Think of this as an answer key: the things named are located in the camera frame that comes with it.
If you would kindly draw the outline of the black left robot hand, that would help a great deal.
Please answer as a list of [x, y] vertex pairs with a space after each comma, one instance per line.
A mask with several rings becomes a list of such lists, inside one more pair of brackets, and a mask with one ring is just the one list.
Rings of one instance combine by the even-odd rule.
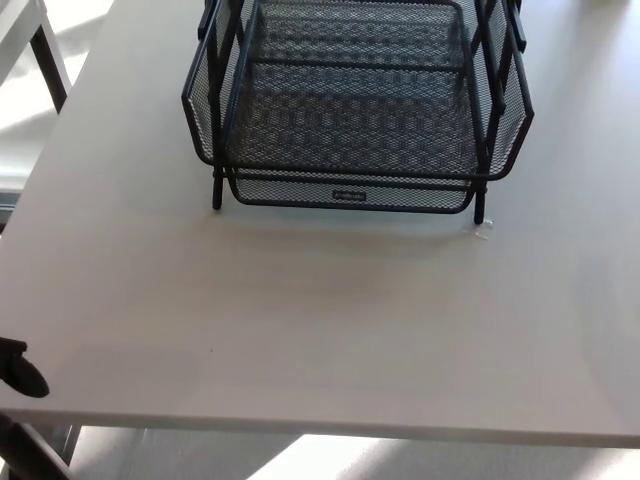
[[38, 370], [25, 356], [26, 342], [1, 338], [1, 380], [13, 390], [32, 398], [49, 395], [49, 385]]

